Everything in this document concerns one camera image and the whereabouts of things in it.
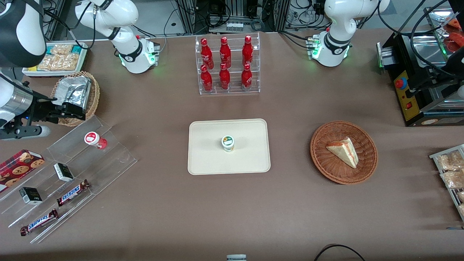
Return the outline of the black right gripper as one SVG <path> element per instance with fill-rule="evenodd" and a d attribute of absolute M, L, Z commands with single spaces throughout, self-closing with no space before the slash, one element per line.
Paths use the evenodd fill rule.
<path fill-rule="evenodd" d="M 49 100 L 33 100 L 27 111 L 29 113 L 27 125 L 38 121 L 58 124 L 62 116 L 63 121 L 86 121 L 86 113 L 83 111 L 86 109 L 73 103 L 56 105 Z"/>

